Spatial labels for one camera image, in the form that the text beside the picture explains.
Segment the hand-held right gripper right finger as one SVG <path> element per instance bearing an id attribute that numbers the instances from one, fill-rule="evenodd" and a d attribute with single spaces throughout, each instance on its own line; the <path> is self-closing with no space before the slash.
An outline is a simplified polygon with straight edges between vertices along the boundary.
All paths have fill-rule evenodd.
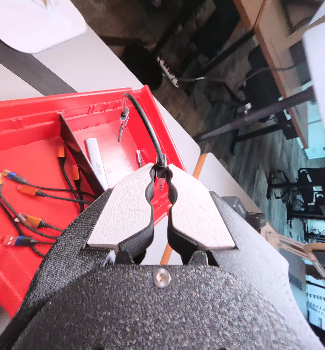
<path id="1" fill-rule="evenodd" d="M 191 258 L 196 251 L 210 253 L 236 247 L 206 186 L 173 164 L 167 166 L 166 181 L 171 203 L 167 238 L 181 258 Z"/>

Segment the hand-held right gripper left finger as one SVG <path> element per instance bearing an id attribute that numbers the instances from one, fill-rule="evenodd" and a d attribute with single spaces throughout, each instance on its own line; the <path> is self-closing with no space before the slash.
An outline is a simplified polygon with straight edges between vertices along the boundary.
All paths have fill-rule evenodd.
<path id="1" fill-rule="evenodd" d="M 154 237 L 155 164 L 148 163 L 111 191 L 89 236 L 88 246 L 141 256 Z"/>

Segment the black USB cable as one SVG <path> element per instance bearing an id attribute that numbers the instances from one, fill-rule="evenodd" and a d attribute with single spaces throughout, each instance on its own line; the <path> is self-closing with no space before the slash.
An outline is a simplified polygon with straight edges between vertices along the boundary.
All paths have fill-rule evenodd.
<path id="1" fill-rule="evenodd" d="M 155 180 L 157 183 L 157 189 L 159 191 L 162 191 L 165 186 L 165 178 L 167 173 L 166 155 L 162 152 L 160 142 L 158 141 L 156 133 L 147 115 L 145 114 L 143 108 L 141 107 L 139 102 L 135 99 L 135 97 L 130 93 L 124 93 L 121 99 L 121 115 L 120 115 L 120 129 L 118 133 L 118 142 L 121 142 L 123 131 L 126 128 L 128 119 L 129 119 L 130 111 L 129 111 L 129 108 L 126 106 L 127 100 L 129 100 L 132 103 L 133 107 L 137 111 L 153 143 L 153 146 L 157 155 L 156 166 L 155 166 Z"/>

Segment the red plastic bin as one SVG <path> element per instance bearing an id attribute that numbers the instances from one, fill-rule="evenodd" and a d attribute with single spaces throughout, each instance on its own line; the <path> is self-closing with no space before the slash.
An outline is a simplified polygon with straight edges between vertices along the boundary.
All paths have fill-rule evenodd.
<path id="1" fill-rule="evenodd" d="M 143 165 L 154 162 L 155 149 L 134 108 L 121 142 L 117 141 L 121 99 L 126 92 L 147 114 L 167 163 L 186 170 L 170 127 L 148 86 L 144 86 L 139 90 L 121 88 L 0 102 L 0 173 L 9 170 L 34 185 L 68 189 L 58 161 L 60 148 L 65 145 L 60 137 L 59 112 L 87 155 L 85 139 L 97 139 L 110 188 L 138 170 L 137 149 L 142 152 Z M 74 179 L 76 164 L 66 147 L 65 169 L 70 180 Z M 82 172 L 81 189 L 94 194 Z M 3 246 L 5 237 L 13 235 L 17 235 L 16 229 L 0 207 L 0 307 L 9 320 L 19 309 L 42 261 L 30 248 Z"/>

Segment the small dark grey device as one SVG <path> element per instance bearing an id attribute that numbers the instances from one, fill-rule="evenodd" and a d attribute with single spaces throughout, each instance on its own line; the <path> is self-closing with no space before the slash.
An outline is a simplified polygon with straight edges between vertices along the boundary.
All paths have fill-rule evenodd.
<path id="1" fill-rule="evenodd" d="M 223 199 L 252 228 L 254 228 L 258 233 L 261 233 L 261 230 L 266 225 L 266 218 L 263 213 L 247 211 L 238 197 L 226 196 L 222 197 L 221 199 Z"/>

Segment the white stick dongle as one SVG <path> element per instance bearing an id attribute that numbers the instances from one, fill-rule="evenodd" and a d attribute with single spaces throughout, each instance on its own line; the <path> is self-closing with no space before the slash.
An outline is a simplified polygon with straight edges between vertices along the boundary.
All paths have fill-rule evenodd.
<path id="1" fill-rule="evenodd" d="M 99 145 L 96 138 L 85 139 L 86 148 L 88 151 L 89 159 L 93 172 L 99 181 L 102 189 L 107 191 L 109 189 L 108 181 L 104 171 L 103 161 L 99 150 Z"/>

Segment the black bin divider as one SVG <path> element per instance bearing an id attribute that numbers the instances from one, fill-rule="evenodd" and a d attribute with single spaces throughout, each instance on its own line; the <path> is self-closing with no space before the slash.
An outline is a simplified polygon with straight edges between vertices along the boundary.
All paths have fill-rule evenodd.
<path id="1" fill-rule="evenodd" d="M 59 112 L 59 121 L 61 139 L 79 166 L 94 195 L 97 197 L 101 196 L 106 190 L 103 188 L 103 185 L 101 184 L 95 168 L 91 164 L 86 151 L 81 148 L 80 143 L 76 139 L 75 134 L 71 130 L 62 112 Z"/>

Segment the black light stand pole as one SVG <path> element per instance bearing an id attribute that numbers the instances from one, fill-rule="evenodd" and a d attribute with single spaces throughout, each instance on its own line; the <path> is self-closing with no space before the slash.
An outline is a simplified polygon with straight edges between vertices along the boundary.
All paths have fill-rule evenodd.
<path id="1" fill-rule="evenodd" d="M 298 105 L 301 105 L 303 103 L 306 103 L 314 99 L 315 99 L 314 88 L 313 86 L 310 86 L 306 90 L 303 90 L 297 94 L 294 94 L 290 97 L 282 99 L 278 102 L 275 102 L 269 106 L 261 108 L 257 111 L 248 112 L 247 114 L 245 114 L 244 117 L 234 120 L 231 123 L 222 125 L 216 129 L 212 129 L 209 132 L 197 134 L 193 137 L 193 140 L 195 142 L 201 142 L 205 139 L 215 137 L 215 136 L 230 132 L 232 130 L 240 129 L 266 116 L 283 112 L 284 110 L 288 110 L 292 107 L 296 107 Z"/>

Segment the white power strip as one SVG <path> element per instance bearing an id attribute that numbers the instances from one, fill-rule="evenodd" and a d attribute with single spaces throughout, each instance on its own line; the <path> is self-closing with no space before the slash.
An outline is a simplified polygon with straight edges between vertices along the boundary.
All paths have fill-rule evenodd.
<path id="1" fill-rule="evenodd" d="M 178 88 L 179 87 L 178 78 L 170 71 L 165 61 L 159 56 L 156 58 L 156 60 L 163 72 L 163 75 L 169 79 L 169 81 L 172 83 L 174 87 Z"/>

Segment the studio light panel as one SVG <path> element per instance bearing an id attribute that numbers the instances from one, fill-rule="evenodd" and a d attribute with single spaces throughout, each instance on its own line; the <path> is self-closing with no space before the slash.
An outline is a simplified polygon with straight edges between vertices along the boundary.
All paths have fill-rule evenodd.
<path id="1" fill-rule="evenodd" d="M 325 158 L 325 1 L 302 37 L 316 104 L 309 105 L 309 159 Z"/>

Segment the wooden desk with black legs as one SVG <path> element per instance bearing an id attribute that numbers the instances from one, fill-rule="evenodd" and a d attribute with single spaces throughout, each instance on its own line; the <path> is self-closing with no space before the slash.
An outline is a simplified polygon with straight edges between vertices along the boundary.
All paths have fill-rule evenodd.
<path id="1" fill-rule="evenodd" d="M 283 8 L 277 0 L 234 0 L 240 19 L 247 29 L 254 29 L 264 58 L 271 68 L 286 68 L 294 65 L 290 47 L 297 43 L 303 34 L 289 34 Z M 297 71 L 272 72 L 278 90 L 283 98 L 301 91 Z M 303 149 L 309 147 L 307 103 L 290 108 L 288 113 L 301 140 Z"/>

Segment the white base clear stand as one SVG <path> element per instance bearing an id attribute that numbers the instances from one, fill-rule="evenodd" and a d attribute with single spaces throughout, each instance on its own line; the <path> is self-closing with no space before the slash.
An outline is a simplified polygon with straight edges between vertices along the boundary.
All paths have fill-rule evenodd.
<path id="1" fill-rule="evenodd" d="M 76 38 L 87 24 L 69 0 L 0 0 L 0 40 L 35 54 Z"/>

